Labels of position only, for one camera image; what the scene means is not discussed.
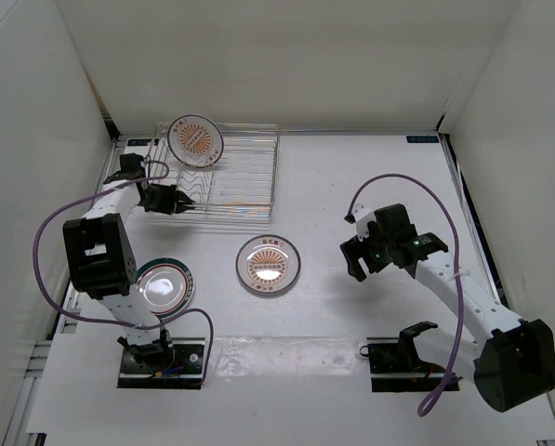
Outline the orange sunburst plate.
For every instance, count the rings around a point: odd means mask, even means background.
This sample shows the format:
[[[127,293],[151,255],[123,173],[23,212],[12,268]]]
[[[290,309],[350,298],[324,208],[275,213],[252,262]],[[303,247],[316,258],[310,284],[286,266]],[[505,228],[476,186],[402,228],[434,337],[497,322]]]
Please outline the orange sunburst plate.
[[[225,146],[218,126],[193,113],[182,115],[169,125],[166,141],[174,157],[192,168],[207,168],[217,163]]]
[[[297,282],[302,267],[298,249],[286,238],[262,234],[245,242],[235,258],[240,284],[262,298],[286,294]]]

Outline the green rimmed white plate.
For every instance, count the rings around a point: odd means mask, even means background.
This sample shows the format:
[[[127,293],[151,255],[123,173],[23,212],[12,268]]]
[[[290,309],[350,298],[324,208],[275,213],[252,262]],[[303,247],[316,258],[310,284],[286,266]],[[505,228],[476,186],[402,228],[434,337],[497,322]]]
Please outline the green rimmed white plate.
[[[147,308],[160,320],[185,309],[195,291],[192,271],[172,257],[158,257],[142,265],[136,286]]]

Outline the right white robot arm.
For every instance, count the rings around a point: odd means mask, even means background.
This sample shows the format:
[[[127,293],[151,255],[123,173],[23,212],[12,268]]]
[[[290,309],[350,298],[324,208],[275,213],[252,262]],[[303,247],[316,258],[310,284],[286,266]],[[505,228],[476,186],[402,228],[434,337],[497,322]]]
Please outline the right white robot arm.
[[[442,367],[452,384],[473,383],[501,413],[555,389],[550,327],[503,306],[456,267],[448,246],[431,232],[418,233],[403,205],[373,210],[356,204],[346,219],[356,228],[340,246],[351,277],[362,282],[389,265],[402,269],[440,298],[473,338],[448,334],[432,321],[415,323],[396,339],[369,345],[378,373],[419,374]]]

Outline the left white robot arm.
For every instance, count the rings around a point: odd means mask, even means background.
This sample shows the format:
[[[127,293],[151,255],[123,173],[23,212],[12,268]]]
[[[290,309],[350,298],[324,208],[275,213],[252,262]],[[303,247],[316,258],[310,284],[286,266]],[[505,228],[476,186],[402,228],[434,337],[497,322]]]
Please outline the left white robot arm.
[[[62,234],[74,289],[122,324],[125,334],[118,343],[137,363],[163,372],[173,364],[175,350],[169,332],[139,295],[125,223],[137,207],[172,215],[192,209],[194,200],[174,185],[149,181],[146,163],[139,154],[121,156],[120,169],[104,181],[106,194],[82,217],[66,221]]]

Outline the metal wire dish rack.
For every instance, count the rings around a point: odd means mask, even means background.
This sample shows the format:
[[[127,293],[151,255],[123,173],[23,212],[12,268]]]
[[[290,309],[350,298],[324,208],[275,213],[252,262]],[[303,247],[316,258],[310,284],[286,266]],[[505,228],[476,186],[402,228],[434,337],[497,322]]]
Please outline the metal wire dish rack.
[[[155,128],[149,156],[169,166],[160,182],[176,187],[195,201],[194,211],[213,218],[243,218],[255,223],[271,219],[275,202],[279,127],[270,124],[219,123],[224,151],[205,167],[183,164],[166,142],[169,122]]]

